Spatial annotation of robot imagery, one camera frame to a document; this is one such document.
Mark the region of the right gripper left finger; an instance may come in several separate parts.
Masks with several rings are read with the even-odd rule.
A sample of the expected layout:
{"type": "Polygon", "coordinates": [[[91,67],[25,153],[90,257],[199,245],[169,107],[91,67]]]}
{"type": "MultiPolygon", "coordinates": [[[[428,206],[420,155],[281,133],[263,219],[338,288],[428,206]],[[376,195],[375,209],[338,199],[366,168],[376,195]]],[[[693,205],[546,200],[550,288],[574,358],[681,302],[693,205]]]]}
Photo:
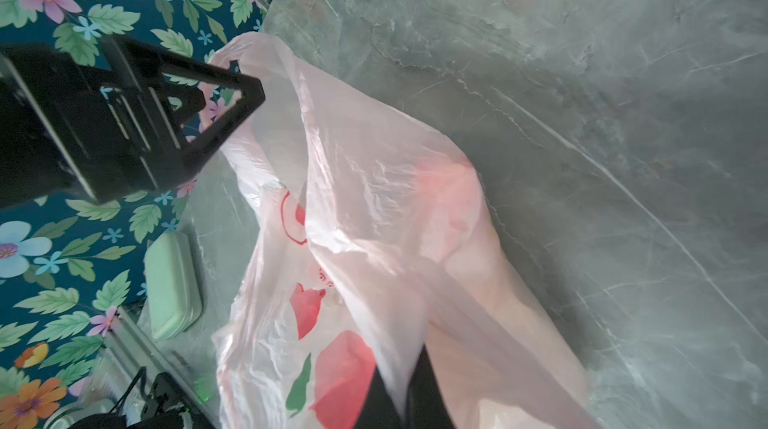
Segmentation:
{"type": "Polygon", "coordinates": [[[402,420],[387,393],[378,369],[375,369],[354,429],[401,428],[402,420]]]}

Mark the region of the pink plastic bag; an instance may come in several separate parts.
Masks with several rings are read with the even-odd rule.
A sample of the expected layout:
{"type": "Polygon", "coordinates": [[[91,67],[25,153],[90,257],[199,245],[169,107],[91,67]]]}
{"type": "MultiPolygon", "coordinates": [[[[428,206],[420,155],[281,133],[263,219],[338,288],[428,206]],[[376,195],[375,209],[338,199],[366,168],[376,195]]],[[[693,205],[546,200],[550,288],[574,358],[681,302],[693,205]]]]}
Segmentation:
{"type": "Polygon", "coordinates": [[[226,428],[354,428],[375,369],[402,420],[423,347],[455,428],[592,428],[584,369],[440,131],[297,57],[211,57],[267,102],[222,151],[259,235],[213,337],[226,428]]]}

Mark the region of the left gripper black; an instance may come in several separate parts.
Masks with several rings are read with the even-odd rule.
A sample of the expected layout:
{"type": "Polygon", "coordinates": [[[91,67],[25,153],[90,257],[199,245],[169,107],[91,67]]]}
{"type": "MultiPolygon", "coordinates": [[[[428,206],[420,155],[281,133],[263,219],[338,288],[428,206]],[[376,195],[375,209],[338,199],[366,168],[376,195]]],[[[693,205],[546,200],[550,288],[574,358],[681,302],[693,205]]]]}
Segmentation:
{"type": "Polygon", "coordinates": [[[1,205],[68,192],[104,203],[166,191],[199,172],[265,101],[257,78],[123,36],[99,43],[106,68],[46,45],[1,49],[1,205]],[[208,99],[172,76],[240,93],[193,140],[182,126],[208,99]]]}

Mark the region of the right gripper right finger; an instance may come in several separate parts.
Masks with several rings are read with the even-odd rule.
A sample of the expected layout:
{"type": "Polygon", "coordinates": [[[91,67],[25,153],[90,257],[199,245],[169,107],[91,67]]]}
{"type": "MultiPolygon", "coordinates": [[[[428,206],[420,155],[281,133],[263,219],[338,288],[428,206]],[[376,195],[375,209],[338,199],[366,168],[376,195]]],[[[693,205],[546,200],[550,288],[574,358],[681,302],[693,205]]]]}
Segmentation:
{"type": "Polygon", "coordinates": [[[423,347],[407,392],[404,427],[408,429],[454,429],[427,352],[423,347]]]}

